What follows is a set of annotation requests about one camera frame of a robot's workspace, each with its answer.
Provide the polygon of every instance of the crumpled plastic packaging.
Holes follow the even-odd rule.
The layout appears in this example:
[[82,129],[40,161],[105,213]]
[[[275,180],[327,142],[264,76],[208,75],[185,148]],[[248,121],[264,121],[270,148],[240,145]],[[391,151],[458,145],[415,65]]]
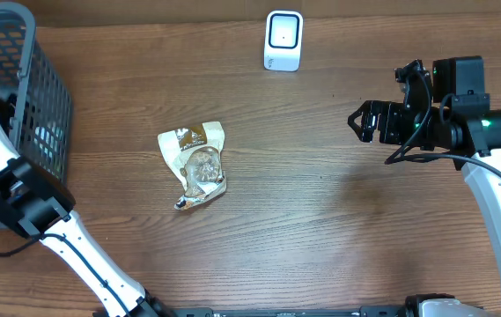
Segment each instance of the crumpled plastic packaging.
[[158,135],[164,161],[185,190],[175,209],[186,210],[223,194],[221,151],[225,132],[220,122],[205,122]]

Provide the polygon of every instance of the wooden table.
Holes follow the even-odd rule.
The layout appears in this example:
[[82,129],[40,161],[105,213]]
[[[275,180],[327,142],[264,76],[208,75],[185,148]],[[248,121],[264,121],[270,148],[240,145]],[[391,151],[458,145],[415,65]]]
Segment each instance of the wooden table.
[[[301,68],[262,67],[263,22],[41,29],[75,101],[68,186],[91,234],[168,305],[345,308],[448,292],[500,312],[475,198],[449,161],[346,124],[401,100],[394,67],[482,55],[501,108],[501,14],[308,19]],[[227,193],[194,212],[157,134],[219,120]],[[0,232],[0,248],[20,243]],[[87,316],[100,302],[44,247],[0,259],[1,316]]]

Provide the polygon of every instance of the gray plastic basket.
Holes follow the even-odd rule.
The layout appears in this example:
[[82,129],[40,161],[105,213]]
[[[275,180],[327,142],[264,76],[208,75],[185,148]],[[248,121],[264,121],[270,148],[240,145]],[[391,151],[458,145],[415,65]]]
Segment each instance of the gray plastic basket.
[[0,96],[17,95],[9,133],[15,148],[65,183],[72,101],[35,28],[25,6],[0,3]]

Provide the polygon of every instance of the brown label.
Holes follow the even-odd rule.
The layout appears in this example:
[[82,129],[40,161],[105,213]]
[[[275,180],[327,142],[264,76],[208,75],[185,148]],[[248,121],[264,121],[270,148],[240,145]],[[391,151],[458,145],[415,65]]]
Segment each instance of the brown label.
[[177,129],[176,136],[178,137],[178,144],[182,151],[191,149],[197,145],[207,144],[207,135],[205,134],[205,129],[202,124],[194,127]]

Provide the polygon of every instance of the white device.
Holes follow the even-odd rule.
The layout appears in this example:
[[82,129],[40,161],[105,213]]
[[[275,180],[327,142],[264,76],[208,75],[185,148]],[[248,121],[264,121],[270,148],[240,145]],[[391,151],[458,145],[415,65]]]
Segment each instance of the white device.
[[[7,160],[18,157],[11,143],[0,128],[0,173],[7,166]],[[478,154],[474,159],[481,160],[501,171],[501,149],[492,150],[491,155],[481,158]],[[501,277],[501,179],[489,170],[467,163],[462,167],[466,183],[471,188],[482,211],[491,244],[497,258]],[[46,233],[63,236],[84,257],[80,259],[76,251],[57,238],[47,237],[41,242],[61,256],[72,269],[95,292],[106,308],[110,317],[125,316],[138,309],[148,295],[143,286],[127,276],[86,231],[79,215],[74,210],[67,219],[53,223]],[[95,272],[104,281],[94,275]],[[420,316],[490,316],[481,309],[465,306],[457,300],[430,299],[419,306]]]
[[295,71],[301,61],[303,17],[296,11],[272,11],[266,21],[264,67]]

